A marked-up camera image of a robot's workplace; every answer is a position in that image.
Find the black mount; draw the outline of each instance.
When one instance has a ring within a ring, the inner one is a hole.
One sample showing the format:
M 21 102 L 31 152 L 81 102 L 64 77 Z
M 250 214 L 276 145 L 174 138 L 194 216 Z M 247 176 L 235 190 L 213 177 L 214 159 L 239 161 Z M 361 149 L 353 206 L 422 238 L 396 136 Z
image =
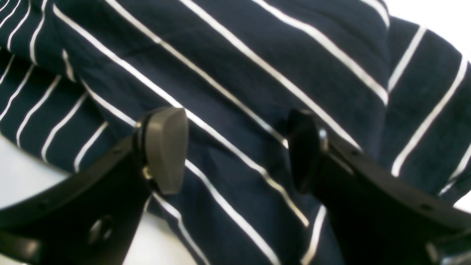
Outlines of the black mount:
M 0 252 L 32 265 L 120 265 L 152 191 L 178 193 L 188 121 L 162 108 L 92 166 L 0 211 Z
M 471 215 L 394 178 L 309 111 L 288 119 L 298 191 L 326 206 L 347 264 L 471 264 Z

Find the striped fabric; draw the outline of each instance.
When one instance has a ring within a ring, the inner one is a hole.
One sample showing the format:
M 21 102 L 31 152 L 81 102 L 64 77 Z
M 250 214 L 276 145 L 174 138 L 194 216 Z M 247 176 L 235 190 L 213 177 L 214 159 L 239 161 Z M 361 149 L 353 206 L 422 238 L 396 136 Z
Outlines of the striped fabric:
M 186 109 L 182 192 L 148 210 L 198 264 L 343 264 L 290 179 L 292 108 L 433 196 L 471 190 L 469 62 L 376 0 L 2 0 L 0 46 L 1 133 L 69 172 Z

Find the screw hole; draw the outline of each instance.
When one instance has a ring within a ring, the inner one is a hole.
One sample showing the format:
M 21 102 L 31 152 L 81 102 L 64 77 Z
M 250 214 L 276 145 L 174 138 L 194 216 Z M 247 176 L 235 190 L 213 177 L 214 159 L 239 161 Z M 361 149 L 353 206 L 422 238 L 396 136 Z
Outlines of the screw hole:
M 88 244 L 92 247 L 101 245 L 107 241 L 113 233 L 113 219 L 105 215 L 98 219 L 90 228 Z
M 430 206 L 430 205 L 428 205 L 428 204 L 424 204 L 424 203 L 422 203 L 422 204 L 420 205 L 420 209 L 425 210 L 425 211 L 428 211 L 428 212 L 433 211 L 433 207 L 432 207 L 432 206 Z

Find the white background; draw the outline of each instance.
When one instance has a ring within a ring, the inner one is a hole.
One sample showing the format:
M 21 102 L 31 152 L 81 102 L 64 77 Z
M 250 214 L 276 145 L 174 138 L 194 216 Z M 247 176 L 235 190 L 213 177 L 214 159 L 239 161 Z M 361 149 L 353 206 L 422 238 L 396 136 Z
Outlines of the white background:
M 390 13 L 435 31 L 471 59 L 471 1 L 386 0 Z M 58 183 L 65 174 L 29 157 L 0 136 L 0 208 Z M 471 209 L 471 193 L 456 205 Z M 0 256 L 0 265 L 19 263 Z M 161 219 L 144 214 L 125 265 L 195 264 Z

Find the white stripe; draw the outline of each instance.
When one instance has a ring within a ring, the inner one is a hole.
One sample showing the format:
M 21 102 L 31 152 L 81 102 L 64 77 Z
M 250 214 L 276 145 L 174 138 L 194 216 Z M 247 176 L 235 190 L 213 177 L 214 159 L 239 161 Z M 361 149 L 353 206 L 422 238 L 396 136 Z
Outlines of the white stripe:
M 231 217 L 232 220 L 252 239 L 252 241 L 260 248 L 260 250 L 267 256 L 271 264 L 281 264 L 280 260 L 276 256 L 275 252 L 265 242 L 265 240 L 255 231 L 255 229 L 238 213 L 232 208 L 232 206 L 221 196 L 216 190 L 212 183 L 208 180 L 206 175 L 193 163 L 186 160 L 185 165 L 191 170 L 197 177 L 199 177 L 204 185 L 208 188 L 214 200 L 221 206 L 221 208 Z
M 187 240 L 188 244 L 191 246 L 191 248 L 196 252 L 196 254 L 203 260 L 204 264 L 209 265 L 209 261 L 204 255 L 204 253 L 201 251 L 201 249 L 196 245 L 196 243 L 193 241 L 191 238 L 190 234 L 188 233 L 187 229 L 183 225 L 183 221 L 181 219 L 181 214 L 180 212 L 175 209 L 170 203 L 166 202 L 162 197 L 160 197 L 156 192 L 152 192 L 152 195 L 154 198 L 157 199 L 157 201 L 162 205 L 162 207 L 173 217 L 175 217 L 178 221 L 178 227 L 183 235 L 183 237 Z
M 79 100 L 75 103 L 74 107 L 67 113 L 67 115 L 56 125 L 54 128 L 52 128 L 51 132 L 49 133 L 49 136 L 46 139 L 46 142 L 44 143 L 44 146 L 41 149 L 41 157 L 44 162 L 48 163 L 48 160 L 46 158 L 46 153 L 48 151 L 49 145 L 51 145 L 52 140 L 56 136 L 56 133 L 66 125 L 69 120 L 73 117 L 73 115 L 77 112 L 77 110 L 80 108 L 80 106 L 83 104 L 85 99 L 87 98 L 88 94 L 84 93 Z
M 427 29 L 424 26 L 420 26 L 417 32 L 415 33 L 415 36 L 413 37 L 411 43 L 409 44 L 409 47 L 405 51 L 404 55 L 402 56 L 401 60 L 398 63 L 398 66 L 396 66 L 396 69 L 394 69 L 394 72 L 392 73 L 391 78 L 389 79 L 389 83 L 388 83 L 389 93 L 391 93 L 391 91 L 396 87 L 396 84 L 401 78 L 404 70 L 406 69 L 407 65 L 409 65 L 409 62 L 412 56 L 414 55 L 415 50 L 417 50 L 417 47 L 419 46 L 425 32 L 427 32 Z
M 326 213 L 327 211 L 324 205 L 321 205 L 321 207 L 319 208 L 319 212 L 317 213 L 314 228 L 312 229 L 312 237 L 311 243 L 309 244 L 309 249 L 306 251 L 306 253 L 301 259 L 302 265 L 308 265 L 309 263 L 311 263 L 312 259 L 316 255 L 317 246 L 319 244 L 319 239 L 322 231 L 322 224 L 324 223 Z
M 97 39 L 95 39 L 90 33 L 85 31 L 83 28 L 81 28 L 79 25 L 77 25 L 74 21 L 72 21 L 69 17 L 64 15 L 56 6 L 54 6 L 54 13 L 56 16 L 60 19 L 62 19 L 66 24 L 68 24 L 71 28 L 73 28 L 75 31 L 77 31 L 80 35 L 82 35 L 85 39 L 87 39 L 92 45 L 94 45 L 98 50 L 103 52 L 105 55 L 107 55 L 111 60 L 119 64 L 121 67 L 123 67 L 126 71 L 128 71 L 130 74 L 135 76 L 139 81 L 141 81 L 144 85 L 146 85 L 148 88 L 153 90 L 155 93 L 157 93 L 161 98 L 165 99 L 168 101 L 172 106 L 176 108 L 183 108 L 183 105 L 181 105 L 178 101 L 176 101 L 171 95 L 169 95 L 166 91 L 164 91 L 162 88 L 160 88 L 158 85 L 153 83 L 149 78 L 147 78 L 145 75 L 140 73 L 137 69 L 135 69 L 133 66 L 131 66 L 128 62 L 122 60 L 119 58 L 116 54 L 114 54 L 112 51 L 110 51 L 107 47 L 105 47 L 102 43 L 100 43 Z M 231 142 L 229 142 L 226 138 L 224 138 L 221 134 L 219 134 L 214 128 L 209 126 L 206 122 L 204 122 L 202 119 L 200 119 L 198 116 L 193 114 L 191 111 L 188 109 L 185 110 L 187 113 L 187 117 L 193 121 L 196 125 L 207 131 L 209 134 L 211 134 L 214 138 L 216 138 L 218 141 L 220 141 L 223 145 L 225 145 L 229 150 L 234 152 L 237 156 L 239 156 L 249 167 L 252 169 L 258 171 L 265 181 L 274 189 L 276 189 L 280 194 L 283 196 L 285 202 L 287 205 L 291 208 L 291 210 L 297 215 L 297 217 L 303 222 L 305 226 L 309 225 L 309 220 L 303 215 L 303 213 L 296 207 L 296 205 L 291 201 L 291 198 L 289 197 L 288 193 L 286 190 L 277 182 L 275 182 L 268 172 L 266 171 L 265 168 L 261 167 L 257 163 L 255 163 L 253 160 L 251 160 L 247 155 L 245 155 L 241 150 L 239 150 L 237 147 L 235 147 Z
M 5 22 L 16 12 L 16 8 L 20 5 L 21 3 L 21 0 L 18 0 L 18 3 L 16 3 L 16 6 L 15 8 L 11 11 L 10 14 L 8 14 L 8 16 L 6 16 L 3 21 L 0 23 L 0 28 L 3 26 L 3 24 L 5 24 Z
M 0 12 L 2 12 L 5 7 L 7 7 L 8 3 L 10 3 L 10 0 L 8 0 L 7 3 L 3 7 L 0 8 Z
M 149 198 L 147 199 L 146 203 L 144 204 L 144 212 L 147 212 L 148 209 L 149 209 L 149 204 L 150 204 L 150 200 L 152 199 L 152 195 L 149 196 Z
M 115 108 L 113 105 L 111 105 L 110 103 L 108 103 L 106 100 L 104 100 L 103 98 L 101 98 L 100 96 L 98 96 L 95 92 L 93 92 L 92 89 L 90 89 L 90 87 L 87 85 L 87 83 L 85 83 L 85 81 L 82 79 L 82 84 L 83 86 L 87 89 L 87 91 L 90 93 L 90 95 L 92 96 L 92 98 L 94 100 L 96 100 L 98 102 L 98 104 L 100 104 L 101 106 L 103 106 L 104 108 L 106 108 L 109 112 L 111 112 L 113 115 L 115 115 L 116 117 L 120 118 L 122 121 L 124 121 L 125 123 L 131 125 L 132 127 L 135 127 L 136 126 L 136 121 L 134 121 L 133 119 L 131 119 L 129 116 L 127 116 L 126 114 L 124 114 L 122 111 L 120 111 L 119 109 Z
M 445 107 L 445 105 L 448 103 L 450 98 L 453 96 L 456 89 L 458 88 L 458 86 L 461 84 L 461 82 L 464 79 L 467 66 L 468 66 L 468 60 L 466 60 L 465 57 L 462 57 L 460 69 L 458 70 L 458 74 L 456 75 L 455 81 L 453 81 L 453 84 L 451 85 L 450 89 L 448 90 L 448 92 L 446 92 L 446 94 L 443 96 L 440 102 L 435 106 L 432 112 L 430 112 L 430 114 L 425 118 L 425 120 L 422 122 L 420 127 L 412 136 L 411 140 L 409 140 L 409 143 L 407 143 L 404 150 L 402 150 L 402 152 L 398 155 L 398 157 L 394 161 L 394 164 L 392 165 L 392 170 L 391 170 L 391 174 L 393 176 L 395 177 L 399 176 L 399 172 L 401 170 L 402 164 L 406 160 L 407 156 L 416 147 L 416 145 L 418 144 L 422 136 L 425 134 L 425 132 L 428 130 L 430 125 L 435 120 L 435 118 L 440 114 L 442 109 Z
M 67 72 L 67 77 L 72 81 L 75 82 L 75 78 L 73 76 L 73 68 L 69 62 L 69 55 L 65 50 L 62 50 L 62 59 L 64 59 L 65 63 L 65 71 Z
M 461 158 L 460 164 L 456 167 L 455 171 L 451 174 L 450 178 L 448 179 L 448 185 L 446 185 L 439 193 L 439 196 L 443 193 L 447 192 L 453 184 L 456 182 L 457 176 L 459 176 L 465 170 L 466 166 L 469 163 L 471 158 L 471 145 L 468 147 L 466 152 L 464 153 L 463 158 Z
M 8 51 L 11 51 L 11 39 L 13 38 L 15 33 L 18 31 L 18 29 L 20 29 L 20 27 L 23 25 L 23 23 L 28 19 L 30 11 L 31 11 L 31 0 L 28 0 L 28 11 L 26 12 L 23 19 L 21 19 L 20 23 L 18 23 L 18 25 L 16 25 L 16 28 L 10 33 L 10 36 L 8 37 L 8 42 L 7 42 Z
M 59 75 L 56 75 L 56 77 L 54 78 L 54 80 L 52 81 L 51 85 L 48 87 L 48 89 L 46 90 L 42 98 L 38 101 L 38 103 L 36 103 L 36 105 L 34 105 L 32 109 L 30 109 L 30 111 L 24 117 L 23 122 L 21 123 L 18 131 L 16 132 L 16 144 L 18 145 L 18 147 L 21 147 L 20 136 L 21 136 L 21 133 L 23 132 L 23 129 L 28 124 L 29 119 L 44 104 L 44 102 L 46 102 L 46 100 L 49 98 L 53 90 L 57 87 L 57 84 L 59 84 L 60 79 L 61 77 Z
M 137 29 L 139 29 L 143 34 L 147 35 L 150 39 L 152 39 L 156 44 L 161 45 L 164 49 L 166 49 L 169 53 L 179 59 L 182 63 L 188 66 L 190 69 L 195 71 L 198 75 L 200 75 L 206 82 L 212 85 L 215 89 L 217 89 L 221 94 L 223 94 L 227 99 L 232 101 L 236 106 L 238 106 L 243 112 L 245 112 L 248 116 L 250 116 L 256 123 L 258 123 L 264 130 L 270 133 L 275 139 L 277 139 L 280 143 L 282 143 L 286 148 L 288 148 L 288 141 L 273 127 L 271 127 L 268 123 L 266 123 L 262 118 L 260 118 L 257 114 L 255 114 L 249 107 L 247 107 L 244 103 L 242 103 L 236 96 L 231 94 L 227 89 L 222 87 L 216 80 L 214 80 L 211 76 L 209 76 L 205 71 L 195 65 L 192 61 L 186 58 L 183 54 L 179 51 L 174 49 L 170 44 L 166 41 L 162 40 L 159 36 L 153 33 L 149 28 L 147 28 L 144 24 L 138 21 L 135 17 L 133 17 L 126 9 L 124 9 L 116 0 L 105 0 L 112 8 L 116 10 L 123 18 L 129 21 L 132 25 L 134 25 Z
M 5 71 L 3 72 L 1 78 L 0 78 L 0 84 L 3 83 L 3 79 L 5 79 L 5 76 L 7 76 L 8 71 L 10 70 L 11 64 L 13 63 L 13 59 L 15 59 L 15 55 L 12 55 L 10 57 L 10 61 L 7 64 L 7 68 L 5 68 Z
M 191 0 L 180 0 L 182 2 L 191 2 Z M 367 87 L 369 87 L 384 103 L 388 104 L 388 92 L 379 83 L 376 82 L 355 60 L 353 60 L 348 54 L 340 49 L 333 41 L 325 36 L 320 30 L 315 27 L 301 22 L 293 17 L 290 17 L 275 7 L 267 4 L 263 0 L 252 0 L 259 4 L 266 11 L 274 15 L 279 20 L 291 25 L 297 29 L 300 29 L 311 36 L 319 44 L 321 44 L 326 50 L 334 55 L 340 62 L 342 62 L 353 74 L 355 74 Z
M 255 52 L 253 52 L 247 45 L 245 45 L 240 39 L 238 39 L 234 34 L 232 34 L 228 29 L 223 25 L 217 22 L 213 17 L 211 17 L 206 11 L 201 9 L 198 5 L 193 3 L 190 0 L 180 0 L 183 2 L 189 9 L 195 12 L 199 17 L 206 21 L 211 27 L 213 27 L 217 32 L 219 32 L 223 37 L 225 37 L 231 44 L 233 44 L 237 49 L 239 49 L 245 56 L 250 58 L 254 63 L 263 68 L 267 73 L 272 75 L 277 81 L 279 81 L 283 86 L 285 86 L 289 91 L 291 91 L 296 97 L 298 97 L 304 104 L 311 108 L 319 117 L 321 117 L 339 136 L 344 138 L 350 144 L 354 145 L 358 149 L 360 146 L 353 140 L 353 138 L 338 125 L 334 119 L 332 119 L 319 105 L 317 105 L 312 99 L 310 99 L 301 89 L 299 89 L 295 84 L 290 80 L 284 77 L 280 72 L 274 69 L 266 61 L 260 58 Z
M 77 157 L 75 158 L 73 162 L 73 168 L 75 172 L 78 172 L 80 170 L 80 162 L 82 162 L 83 157 L 87 153 L 87 151 L 90 149 L 90 147 L 95 143 L 95 141 L 98 139 L 98 137 L 101 135 L 101 133 L 108 127 L 108 123 L 104 122 L 98 130 L 90 137 L 90 139 L 83 145 L 82 149 L 80 149 L 79 153 L 77 154 Z
M 374 10 L 376 10 L 376 12 L 378 12 L 378 14 L 383 19 L 386 27 L 389 28 L 390 21 L 389 21 L 388 11 L 382 4 L 378 2 L 378 0 L 360 0 L 360 1 L 364 2 L 365 4 L 369 5 Z
M 11 95 L 10 99 L 8 100 L 8 104 L 7 104 L 6 108 L 3 110 L 2 114 L 0 115 L 0 121 L 2 121 L 2 119 L 5 117 L 8 110 L 10 109 L 11 102 L 18 96 L 18 94 L 23 89 L 26 82 L 28 82 L 28 79 L 31 76 L 31 72 L 32 72 L 33 69 L 34 69 L 34 64 L 31 64 L 29 69 L 28 69 L 28 72 L 26 72 L 26 75 L 23 78 L 23 81 L 20 83 L 20 85 L 16 89 L 15 93 L 13 93 L 13 95 Z
M 44 24 L 44 20 L 46 19 L 46 13 L 44 12 L 46 8 L 46 3 L 48 0 L 43 0 L 42 1 L 42 6 L 41 6 L 41 12 L 42 12 L 42 17 L 41 21 L 39 22 L 38 27 L 34 31 L 31 42 L 30 42 L 30 56 L 31 56 L 31 61 L 35 64 L 38 65 L 38 62 L 36 61 L 36 52 L 34 51 L 34 46 L 36 44 L 36 38 L 38 37 L 39 31 L 41 31 L 42 25 Z

